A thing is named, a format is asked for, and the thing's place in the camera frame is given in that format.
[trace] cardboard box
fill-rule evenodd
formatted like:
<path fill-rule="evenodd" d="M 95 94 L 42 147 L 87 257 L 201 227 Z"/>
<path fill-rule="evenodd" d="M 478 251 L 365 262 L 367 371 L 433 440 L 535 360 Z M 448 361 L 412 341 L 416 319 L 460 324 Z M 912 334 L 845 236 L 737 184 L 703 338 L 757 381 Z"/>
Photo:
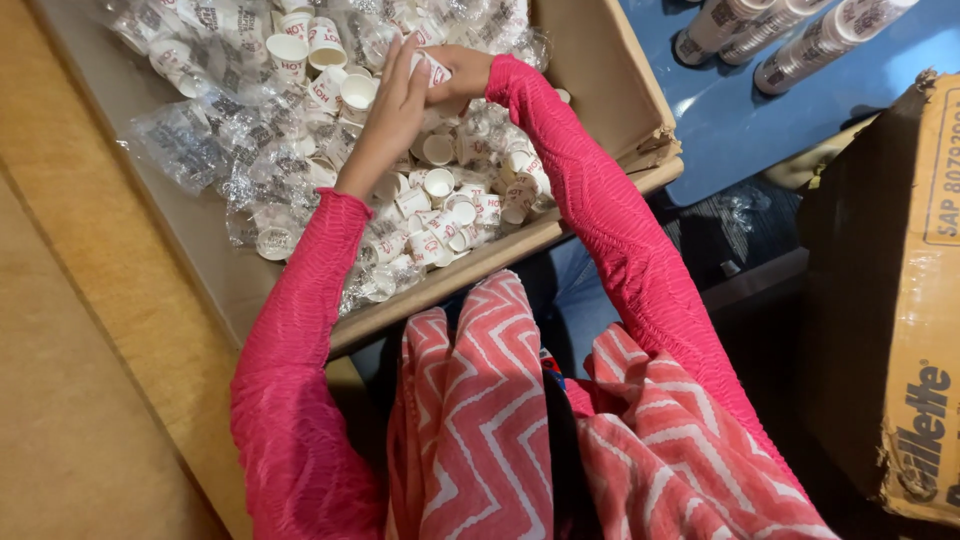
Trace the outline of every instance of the cardboard box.
<path fill-rule="evenodd" d="M 111 138 L 131 118 L 182 99 L 146 59 L 86 18 L 75 2 L 34 4 Z M 535 23 L 553 43 L 547 78 L 570 91 L 573 109 L 588 132 L 628 172 L 649 169 L 634 175 L 645 193 L 679 176 L 683 164 L 675 157 L 680 145 L 673 138 L 673 116 L 617 0 L 535 0 L 533 11 Z M 119 149 L 117 156 L 130 160 Z M 239 348 L 282 266 L 230 247 L 224 204 L 214 193 L 190 198 L 149 164 L 131 161 L 130 166 L 160 226 Z M 331 355 L 560 239 L 559 218 L 556 211 L 547 212 L 520 232 L 430 273 L 390 301 L 352 313 L 334 328 Z"/>
<path fill-rule="evenodd" d="M 798 220 L 804 421 L 863 494 L 960 527 L 960 76 L 921 74 Z"/>

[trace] plastic-wrapped cup stack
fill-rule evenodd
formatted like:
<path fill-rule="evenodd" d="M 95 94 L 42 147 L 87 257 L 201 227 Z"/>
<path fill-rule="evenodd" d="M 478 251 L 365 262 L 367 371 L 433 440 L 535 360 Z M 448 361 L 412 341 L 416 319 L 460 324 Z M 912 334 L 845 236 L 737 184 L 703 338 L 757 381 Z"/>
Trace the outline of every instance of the plastic-wrapped cup stack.
<path fill-rule="evenodd" d="M 674 43 L 677 57 L 696 65 L 723 48 L 733 35 L 760 16 L 774 0 L 707 0 Z"/>
<path fill-rule="evenodd" d="M 755 24 L 720 49 L 720 59 L 740 65 L 829 4 L 829 0 L 776 0 Z"/>
<path fill-rule="evenodd" d="M 754 84 L 781 94 L 869 41 L 918 0 L 844 0 L 756 67 Z"/>

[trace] woman's left hand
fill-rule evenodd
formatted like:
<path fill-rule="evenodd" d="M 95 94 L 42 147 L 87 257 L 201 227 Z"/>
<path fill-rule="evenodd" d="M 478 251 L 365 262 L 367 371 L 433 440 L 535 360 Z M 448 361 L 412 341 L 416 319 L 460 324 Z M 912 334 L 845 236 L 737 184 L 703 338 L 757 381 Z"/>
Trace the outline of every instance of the woman's left hand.
<path fill-rule="evenodd" d="M 411 75 L 410 62 L 417 40 L 400 43 L 400 37 L 395 37 L 390 45 L 367 124 L 334 186 L 360 200 L 370 195 L 380 176 L 410 148 L 423 127 L 430 67 L 420 59 Z"/>

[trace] pink long-sleeve shirt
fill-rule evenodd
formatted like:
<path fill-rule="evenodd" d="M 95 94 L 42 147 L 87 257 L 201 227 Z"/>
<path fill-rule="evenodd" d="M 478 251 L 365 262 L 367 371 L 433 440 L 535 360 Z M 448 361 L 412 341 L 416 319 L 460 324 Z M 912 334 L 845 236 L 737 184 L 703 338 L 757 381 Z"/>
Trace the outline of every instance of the pink long-sleeve shirt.
<path fill-rule="evenodd" d="M 757 420 L 680 254 L 616 162 L 525 63 L 496 57 L 486 95 L 530 136 L 564 220 L 634 341 L 651 354 L 669 351 L 800 487 Z M 386 490 L 350 446 L 324 375 L 344 279 L 371 211 L 354 197 L 321 193 L 231 385 L 230 427 L 258 539 L 383 534 Z"/>

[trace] woman's right hand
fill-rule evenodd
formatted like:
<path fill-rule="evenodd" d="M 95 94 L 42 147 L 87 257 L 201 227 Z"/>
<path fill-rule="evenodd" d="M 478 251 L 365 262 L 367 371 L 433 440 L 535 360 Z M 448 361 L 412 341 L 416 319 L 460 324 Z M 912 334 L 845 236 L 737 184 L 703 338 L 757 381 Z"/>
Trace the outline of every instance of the woman's right hand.
<path fill-rule="evenodd" d="M 427 105 L 442 104 L 445 110 L 462 111 L 471 99 L 484 97 L 493 55 L 460 45 L 423 47 L 422 50 L 453 73 L 449 81 L 427 89 Z"/>

